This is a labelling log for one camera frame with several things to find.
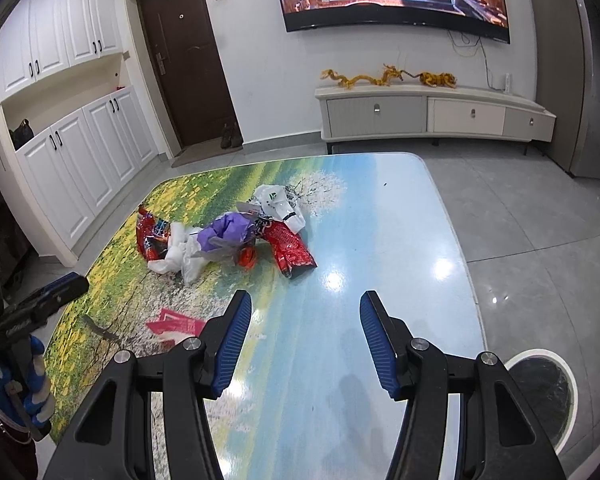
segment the metal screw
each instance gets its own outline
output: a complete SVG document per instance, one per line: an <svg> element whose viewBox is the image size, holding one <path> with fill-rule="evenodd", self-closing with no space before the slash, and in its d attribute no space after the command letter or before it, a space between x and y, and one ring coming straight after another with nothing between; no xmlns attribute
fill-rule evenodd
<svg viewBox="0 0 600 480"><path fill-rule="evenodd" d="M414 350L426 350L429 348L429 341L421 337L415 337L411 340L411 348Z"/></svg>
<svg viewBox="0 0 600 480"><path fill-rule="evenodd" d="M185 350L197 350L202 345L202 341L197 337L189 337L182 342Z"/></svg>
<svg viewBox="0 0 600 480"><path fill-rule="evenodd" d="M131 352L129 350L121 350L113 356L113 360L117 363L126 363L129 359L131 359Z"/></svg>
<svg viewBox="0 0 600 480"><path fill-rule="evenodd" d="M480 355L480 359L484 364L489 366L493 366L494 364L498 363L498 357L493 352L483 352L483 354Z"/></svg>

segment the table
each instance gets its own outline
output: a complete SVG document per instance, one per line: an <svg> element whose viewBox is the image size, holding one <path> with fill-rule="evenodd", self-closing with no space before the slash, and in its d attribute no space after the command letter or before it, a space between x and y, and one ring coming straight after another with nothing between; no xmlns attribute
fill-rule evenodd
<svg viewBox="0 0 600 480"><path fill-rule="evenodd" d="M405 403L380 387L360 325L360 296L376 290L391 316L442 351L484 350L464 257L433 181L409 153L332 155L252 164L180 177L146 205L157 215L202 224L247 200L259 184L290 184L304 196L303 237L318 267L288 280L267 244L251 271L210 264L196 287L146 270L131 215L96 261L88 295L54 333L48 373L58 439L99 370L119 348L161 350L144 323L166 307L208 319L234 290L253 317L231 385L207 401L225 480L382 479ZM154 397L155 433L161 406ZM452 478L458 399L450 400L441 478ZM154 440L158 478L168 478Z"/></svg>

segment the drawer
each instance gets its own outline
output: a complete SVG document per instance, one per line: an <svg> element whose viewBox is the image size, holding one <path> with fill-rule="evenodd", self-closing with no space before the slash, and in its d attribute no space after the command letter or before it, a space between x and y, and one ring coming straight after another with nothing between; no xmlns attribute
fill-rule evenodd
<svg viewBox="0 0 600 480"><path fill-rule="evenodd" d="M327 101L331 137L423 132L427 103L422 96L354 97Z"/></svg>
<svg viewBox="0 0 600 480"><path fill-rule="evenodd" d="M502 135L505 107L459 99L430 99L433 132Z"/></svg>
<svg viewBox="0 0 600 480"><path fill-rule="evenodd" d="M518 108L507 108L504 116L504 136L549 142L554 136L554 124L554 117Z"/></svg>

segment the red snack bag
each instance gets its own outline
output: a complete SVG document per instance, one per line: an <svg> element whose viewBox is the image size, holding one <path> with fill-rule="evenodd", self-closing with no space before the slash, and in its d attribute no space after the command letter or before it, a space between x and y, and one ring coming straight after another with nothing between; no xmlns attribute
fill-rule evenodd
<svg viewBox="0 0 600 480"><path fill-rule="evenodd" d="M262 238L271 244L273 257L286 277L291 278L293 270L297 268L317 267L302 238L293 234L284 222L272 221L263 229Z"/></svg>
<svg viewBox="0 0 600 480"><path fill-rule="evenodd" d="M150 262L161 260L167 253L167 241L171 235L171 224L156 218L144 207L138 207L136 219L136 245L142 257Z"/></svg>

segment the upper cabinet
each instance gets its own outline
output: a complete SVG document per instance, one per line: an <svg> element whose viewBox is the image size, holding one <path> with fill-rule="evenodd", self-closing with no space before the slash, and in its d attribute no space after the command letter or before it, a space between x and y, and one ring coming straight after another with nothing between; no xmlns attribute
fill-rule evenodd
<svg viewBox="0 0 600 480"><path fill-rule="evenodd" d="M0 30L0 102L69 66L121 50L113 0L21 0Z"/></svg>

